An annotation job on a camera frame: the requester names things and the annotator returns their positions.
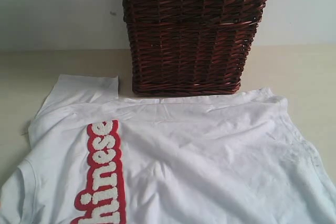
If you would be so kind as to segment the white t-shirt with red print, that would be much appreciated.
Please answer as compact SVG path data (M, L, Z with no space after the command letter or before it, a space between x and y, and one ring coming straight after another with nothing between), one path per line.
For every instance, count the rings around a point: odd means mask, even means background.
M60 75L1 188L1 223L335 223L319 153L270 89L118 96Z

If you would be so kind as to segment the dark brown wicker basket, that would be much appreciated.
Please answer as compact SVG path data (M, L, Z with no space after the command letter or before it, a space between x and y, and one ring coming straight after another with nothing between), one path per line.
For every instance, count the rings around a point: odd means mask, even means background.
M266 1L122 0L133 92L237 92Z

